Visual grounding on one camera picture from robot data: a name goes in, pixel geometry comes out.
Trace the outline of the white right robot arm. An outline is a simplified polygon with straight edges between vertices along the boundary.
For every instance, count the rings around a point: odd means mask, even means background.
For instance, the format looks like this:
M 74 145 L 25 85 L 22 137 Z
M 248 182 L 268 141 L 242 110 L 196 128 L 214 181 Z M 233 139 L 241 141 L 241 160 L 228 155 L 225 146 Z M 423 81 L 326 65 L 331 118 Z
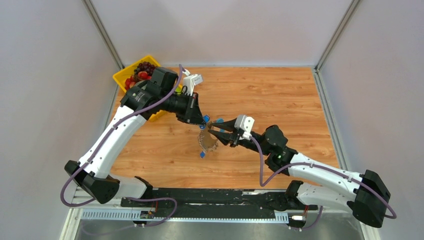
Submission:
M 209 133 L 225 146 L 242 146 L 259 153 L 262 187 L 278 174 L 316 183 L 292 181 L 285 192 L 290 208 L 329 207 L 351 213 L 361 223 L 374 228 L 381 228 L 385 218 L 397 218 L 389 204 L 391 193 L 376 172 L 348 171 L 314 160 L 288 147 L 288 139 L 278 125 L 256 133 L 254 122 L 252 117 L 242 114 L 233 120 L 212 122 L 213 129 Z

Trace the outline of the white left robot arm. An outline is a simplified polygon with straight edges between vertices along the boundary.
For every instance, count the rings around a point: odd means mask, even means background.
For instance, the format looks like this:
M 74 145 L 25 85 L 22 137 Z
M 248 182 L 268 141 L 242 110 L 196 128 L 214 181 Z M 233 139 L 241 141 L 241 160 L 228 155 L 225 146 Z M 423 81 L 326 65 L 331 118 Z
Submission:
M 78 161 L 70 160 L 64 170 L 70 176 L 60 192 L 61 201 L 68 207 L 85 203 L 69 203 L 64 193 L 71 181 L 100 204 L 113 198 L 130 197 L 140 206 L 153 201 L 151 185 L 135 176 L 113 176 L 111 168 L 130 138 L 149 118 L 159 111 L 174 113 L 178 121 L 197 126 L 206 122 L 199 107 L 199 95 L 194 87 L 203 82 L 200 74 L 190 73 L 182 66 L 179 73 L 157 67 L 150 79 L 130 87 L 120 101 L 114 117 L 95 144 Z

